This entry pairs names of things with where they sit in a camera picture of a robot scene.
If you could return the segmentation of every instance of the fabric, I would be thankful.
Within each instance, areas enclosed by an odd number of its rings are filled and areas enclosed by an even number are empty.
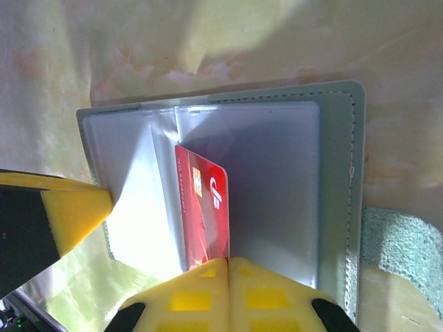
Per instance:
[[[443,234],[423,220],[364,207],[361,263],[405,278],[443,319]]]

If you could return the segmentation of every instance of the marble surface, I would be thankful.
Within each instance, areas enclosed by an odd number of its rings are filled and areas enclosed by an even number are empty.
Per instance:
[[[0,167],[90,181],[79,108],[353,78],[364,203],[443,230],[442,16],[440,0],[3,0]],[[100,331],[152,282],[106,258],[100,231],[27,285],[71,331]],[[360,309],[362,331],[443,329],[410,284],[365,266]]]

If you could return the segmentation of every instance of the red card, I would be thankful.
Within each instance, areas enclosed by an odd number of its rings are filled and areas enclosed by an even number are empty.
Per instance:
[[[228,177],[226,171],[175,147],[188,269],[229,255]]]

